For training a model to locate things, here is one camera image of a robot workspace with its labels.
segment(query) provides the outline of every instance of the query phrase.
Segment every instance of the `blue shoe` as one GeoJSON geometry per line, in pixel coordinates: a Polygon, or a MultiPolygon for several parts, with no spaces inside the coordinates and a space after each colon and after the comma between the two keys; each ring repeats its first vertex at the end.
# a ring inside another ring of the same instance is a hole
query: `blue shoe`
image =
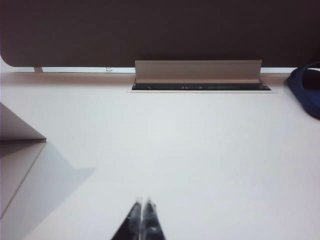
{"type": "Polygon", "coordinates": [[[320,119],[320,61],[294,70],[287,79],[289,88],[310,115],[320,119]]]}

